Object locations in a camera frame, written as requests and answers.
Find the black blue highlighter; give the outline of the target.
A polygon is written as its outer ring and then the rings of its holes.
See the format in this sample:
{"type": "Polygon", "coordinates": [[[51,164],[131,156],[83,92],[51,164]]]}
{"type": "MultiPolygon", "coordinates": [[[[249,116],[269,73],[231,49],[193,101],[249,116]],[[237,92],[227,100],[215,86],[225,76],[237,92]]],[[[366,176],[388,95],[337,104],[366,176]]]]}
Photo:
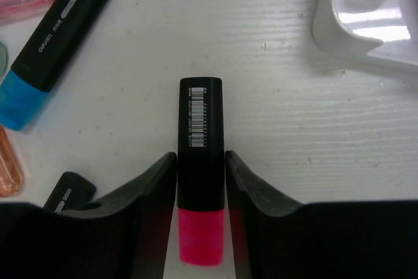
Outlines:
{"type": "Polygon", "coordinates": [[[43,106],[108,0],[55,0],[1,82],[1,125],[22,130],[43,106]]]}

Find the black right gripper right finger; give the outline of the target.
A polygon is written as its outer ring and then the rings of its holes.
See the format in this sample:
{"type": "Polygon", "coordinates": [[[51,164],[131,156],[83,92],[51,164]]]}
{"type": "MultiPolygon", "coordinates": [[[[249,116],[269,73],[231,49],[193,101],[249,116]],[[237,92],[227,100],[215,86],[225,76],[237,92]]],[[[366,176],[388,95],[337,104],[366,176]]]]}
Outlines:
{"type": "Polygon", "coordinates": [[[237,278],[292,278],[280,218],[302,203],[257,176],[233,150],[225,153],[227,200],[237,278]]]}

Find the black green highlighter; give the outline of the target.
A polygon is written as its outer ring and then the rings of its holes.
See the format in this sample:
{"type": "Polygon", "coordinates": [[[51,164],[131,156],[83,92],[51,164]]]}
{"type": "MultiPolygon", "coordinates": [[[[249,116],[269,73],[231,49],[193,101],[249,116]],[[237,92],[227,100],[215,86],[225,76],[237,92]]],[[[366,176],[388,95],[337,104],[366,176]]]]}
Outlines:
{"type": "Polygon", "coordinates": [[[78,210],[90,202],[97,189],[93,183],[75,172],[64,172],[45,202],[48,212],[78,210]]]}

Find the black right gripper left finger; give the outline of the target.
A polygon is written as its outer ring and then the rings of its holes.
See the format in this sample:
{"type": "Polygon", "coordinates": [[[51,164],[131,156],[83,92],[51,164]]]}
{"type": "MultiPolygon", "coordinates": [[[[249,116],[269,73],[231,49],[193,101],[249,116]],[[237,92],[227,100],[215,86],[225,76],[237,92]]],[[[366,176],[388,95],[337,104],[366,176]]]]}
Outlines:
{"type": "Polygon", "coordinates": [[[176,193],[177,157],[168,152],[150,168],[87,204],[95,222],[93,256],[84,278],[162,278],[176,193]]]}

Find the black pink highlighter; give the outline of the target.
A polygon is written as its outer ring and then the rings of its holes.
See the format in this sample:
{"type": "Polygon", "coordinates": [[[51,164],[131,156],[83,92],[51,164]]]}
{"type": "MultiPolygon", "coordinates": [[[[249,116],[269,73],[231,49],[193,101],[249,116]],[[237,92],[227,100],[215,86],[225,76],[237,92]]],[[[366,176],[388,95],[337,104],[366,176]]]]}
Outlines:
{"type": "Polygon", "coordinates": [[[180,81],[177,207],[180,259],[215,267],[223,261],[225,149],[220,78],[180,81]]]}

